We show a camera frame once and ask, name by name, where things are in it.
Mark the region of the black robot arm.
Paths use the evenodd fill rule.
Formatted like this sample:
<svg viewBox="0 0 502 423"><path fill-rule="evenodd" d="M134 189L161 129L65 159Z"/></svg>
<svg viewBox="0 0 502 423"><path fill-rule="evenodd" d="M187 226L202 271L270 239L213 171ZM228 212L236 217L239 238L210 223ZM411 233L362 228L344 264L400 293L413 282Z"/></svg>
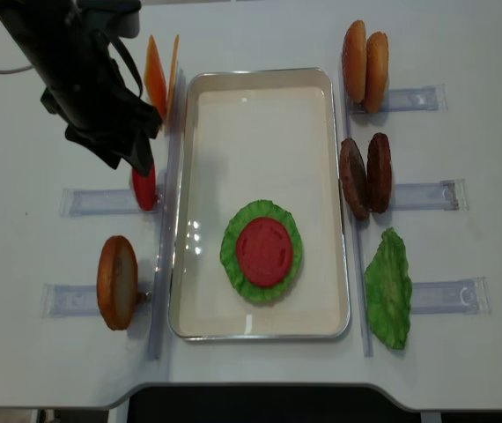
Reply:
<svg viewBox="0 0 502 423"><path fill-rule="evenodd" d="M123 39L139 33L138 1L0 1L0 21L46 88L41 103L67 124L67 140L112 169L153 167L163 122Z"/></svg>

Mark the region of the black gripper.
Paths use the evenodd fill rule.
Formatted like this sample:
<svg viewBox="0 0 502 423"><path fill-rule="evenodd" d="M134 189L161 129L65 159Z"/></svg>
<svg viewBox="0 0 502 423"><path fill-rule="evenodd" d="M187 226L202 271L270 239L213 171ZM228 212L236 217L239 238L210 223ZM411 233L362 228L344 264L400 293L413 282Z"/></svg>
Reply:
<svg viewBox="0 0 502 423"><path fill-rule="evenodd" d="M65 132L67 140L83 146L116 169L121 157L82 135L93 136L100 142L104 136L140 131L124 138L122 157L138 174L147 176L151 172L154 161L150 138L157 136L163 121L158 110L143 101L141 79L135 80L135 91L119 78L45 78L43 82L46 85L42 95L44 106L75 130Z"/></svg>

